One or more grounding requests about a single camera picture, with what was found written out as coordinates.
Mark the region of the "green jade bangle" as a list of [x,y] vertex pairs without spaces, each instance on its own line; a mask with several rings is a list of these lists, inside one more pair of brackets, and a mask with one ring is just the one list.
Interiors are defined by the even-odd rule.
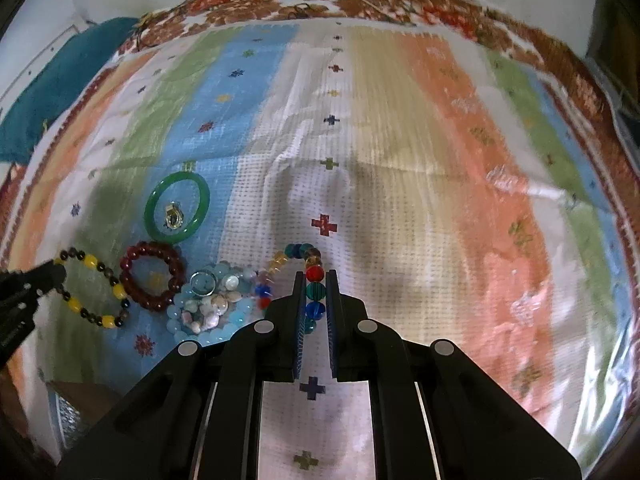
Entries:
[[[195,206],[183,206],[175,198],[164,196],[180,183],[190,184],[195,191]],[[146,200],[143,225],[151,240],[168,245],[184,242],[203,224],[209,210],[210,191],[205,179],[191,171],[168,174],[157,183]]]

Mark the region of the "silver metal tin box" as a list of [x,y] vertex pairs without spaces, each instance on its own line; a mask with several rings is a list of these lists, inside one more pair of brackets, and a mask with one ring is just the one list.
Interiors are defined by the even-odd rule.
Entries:
[[47,382],[51,426],[64,456],[100,419],[122,400],[107,385],[94,382]]

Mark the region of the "teal pillow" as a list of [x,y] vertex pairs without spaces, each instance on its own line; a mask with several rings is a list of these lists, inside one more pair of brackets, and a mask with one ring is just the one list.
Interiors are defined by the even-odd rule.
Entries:
[[128,39],[135,18],[112,18],[73,36],[16,99],[1,122],[1,160],[26,166],[43,135]]

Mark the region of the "striped colourful woven mat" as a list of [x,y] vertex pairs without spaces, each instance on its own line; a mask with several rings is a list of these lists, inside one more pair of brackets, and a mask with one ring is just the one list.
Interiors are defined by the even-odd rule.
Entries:
[[317,246],[341,290],[449,338],[584,474],[636,394],[639,179],[608,100],[557,50],[521,62],[433,26],[208,28],[115,56],[4,202],[1,262],[114,264],[163,235],[189,272]]

